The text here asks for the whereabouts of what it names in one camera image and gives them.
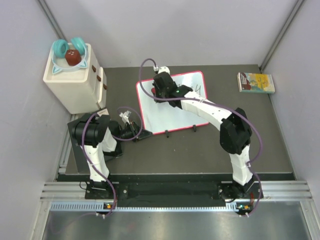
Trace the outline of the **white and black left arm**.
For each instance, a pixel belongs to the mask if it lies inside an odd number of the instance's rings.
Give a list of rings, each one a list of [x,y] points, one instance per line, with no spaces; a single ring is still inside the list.
[[[98,112],[86,113],[67,124],[72,147],[81,152],[75,156],[88,165],[88,185],[96,187],[97,194],[105,199],[114,191],[113,185],[106,181],[110,175],[106,159],[112,160],[123,154],[121,142],[138,142],[153,135],[132,120],[130,115],[129,110],[119,114],[124,127],[112,120],[108,113]]]

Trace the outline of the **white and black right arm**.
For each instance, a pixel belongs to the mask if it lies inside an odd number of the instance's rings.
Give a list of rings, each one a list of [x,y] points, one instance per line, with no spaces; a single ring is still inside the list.
[[[220,146],[229,154],[232,166],[232,183],[221,188],[220,197],[235,200],[249,195],[254,183],[249,163],[252,129],[245,121],[245,111],[239,107],[230,111],[213,106],[191,87],[178,86],[166,71],[159,70],[152,85],[152,94],[158,103],[167,100],[170,106],[196,114],[219,130]]]

